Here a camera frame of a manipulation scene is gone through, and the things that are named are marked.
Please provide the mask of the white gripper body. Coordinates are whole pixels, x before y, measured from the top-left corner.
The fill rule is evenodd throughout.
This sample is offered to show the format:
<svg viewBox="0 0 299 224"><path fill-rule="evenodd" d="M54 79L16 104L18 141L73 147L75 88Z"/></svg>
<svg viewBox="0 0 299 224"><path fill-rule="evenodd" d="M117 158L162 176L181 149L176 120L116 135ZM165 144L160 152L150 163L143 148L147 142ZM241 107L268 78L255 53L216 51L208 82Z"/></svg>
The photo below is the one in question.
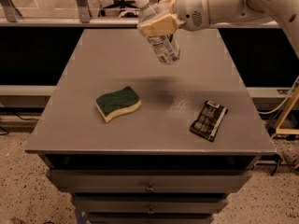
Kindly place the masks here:
<svg viewBox="0 0 299 224"><path fill-rule="evenodd" d="M197 31L208 27L207 0L176 0L175 8L181 29Z"/></svg>

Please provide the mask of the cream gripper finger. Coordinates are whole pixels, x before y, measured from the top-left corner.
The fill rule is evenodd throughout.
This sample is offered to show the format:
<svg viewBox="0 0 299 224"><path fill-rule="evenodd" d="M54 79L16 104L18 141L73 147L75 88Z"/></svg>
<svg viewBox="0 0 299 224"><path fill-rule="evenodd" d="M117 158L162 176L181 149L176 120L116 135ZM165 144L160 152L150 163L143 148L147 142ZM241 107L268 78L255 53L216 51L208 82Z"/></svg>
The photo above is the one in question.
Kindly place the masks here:
<svg viewBox="0 0 299 224"><path fill-rule="evenodd" d="M137 25L138 31L144 37L172 35L179 28L179 22L175 15L166 13L160 18L140 22Z"/></svg>
<svg viewBox="0 0 299 224"><path fill-rule="evenodd" d="M175 12L175 3L177 0L161 0L154 5L154 11L157 15L162 13L173 14Z"/></svg>

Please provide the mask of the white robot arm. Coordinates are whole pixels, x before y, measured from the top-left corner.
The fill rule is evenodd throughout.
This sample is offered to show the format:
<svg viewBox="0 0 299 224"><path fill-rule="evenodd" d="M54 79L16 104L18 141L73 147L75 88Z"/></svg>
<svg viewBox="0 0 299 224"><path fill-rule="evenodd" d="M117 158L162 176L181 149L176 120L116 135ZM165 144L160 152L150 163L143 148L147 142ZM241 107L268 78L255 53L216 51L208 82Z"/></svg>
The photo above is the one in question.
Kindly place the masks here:
<svg viewBox="0 0 299 224"><path fill-rule="evenodd" d="M215 23L243 24L271 18L299 53L299 0L163 0L159 11L137 29L144 37L171 35L177 29L206 29Z"/></svg>

